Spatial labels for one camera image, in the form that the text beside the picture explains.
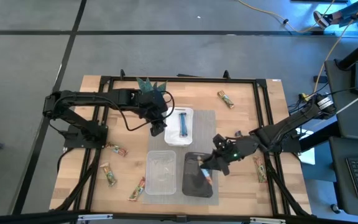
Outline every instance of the blue object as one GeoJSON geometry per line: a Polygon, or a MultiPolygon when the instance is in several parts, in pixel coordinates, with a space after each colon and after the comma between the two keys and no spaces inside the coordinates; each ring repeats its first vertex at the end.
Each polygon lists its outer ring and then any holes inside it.
{"type": "Polygon", "coordinates": [[[180,137],[187,137],[186,113],[180,113],[180,137]]]}

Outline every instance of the plastic container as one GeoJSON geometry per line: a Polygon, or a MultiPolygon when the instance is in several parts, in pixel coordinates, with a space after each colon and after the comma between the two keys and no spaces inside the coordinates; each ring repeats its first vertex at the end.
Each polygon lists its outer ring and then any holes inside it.
{"type": "Polygon", "coordinates": [[[171,195],[177,191],[177,155],[174,151],[150,151],[147,153],[146,193],[171,195]]]}
{"type": "Polygon", "coordinates": [[[169,146],[187,147],[193,142],[193,110],[191,108],[175,107],[171,116],[166,120],[164,140],[169,146]],[[180,137],[180,113],[186,113],[187,137],[180,137]]]}

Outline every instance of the gray mat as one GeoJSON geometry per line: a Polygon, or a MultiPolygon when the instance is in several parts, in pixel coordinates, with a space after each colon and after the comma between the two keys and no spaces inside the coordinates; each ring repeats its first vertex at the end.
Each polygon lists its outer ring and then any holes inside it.
{"type": "Polygon", "coordinates": [[[179,205],[219,205],[218,171],[212,173],[213,195],[210,198],[191,197],[181,191],[185,154],[187,152],[211,153],[212,138],[216,135],[216,118],[213,110],[194,110],[193,142],[188,147],[171,147],[164,141],[164,134],[149,136],[149,151],[172,150],[177,154],[177,191],[173,195],[149,195],[144,192],[143,203],[179,205]]]}

